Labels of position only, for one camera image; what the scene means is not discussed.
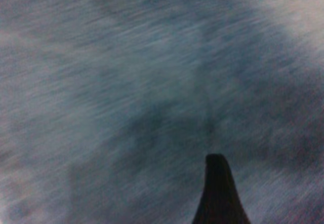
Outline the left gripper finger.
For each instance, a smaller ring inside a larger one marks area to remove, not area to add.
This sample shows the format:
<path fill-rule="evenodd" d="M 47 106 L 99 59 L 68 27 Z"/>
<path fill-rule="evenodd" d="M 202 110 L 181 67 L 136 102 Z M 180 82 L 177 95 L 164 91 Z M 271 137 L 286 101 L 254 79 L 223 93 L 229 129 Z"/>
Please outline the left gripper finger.
<path fill-rule="evenodd" d="M 230 166 L 222 154 L 206 156 L 205 184 L 192 222 L 250 223 L 240 201 Z"/>

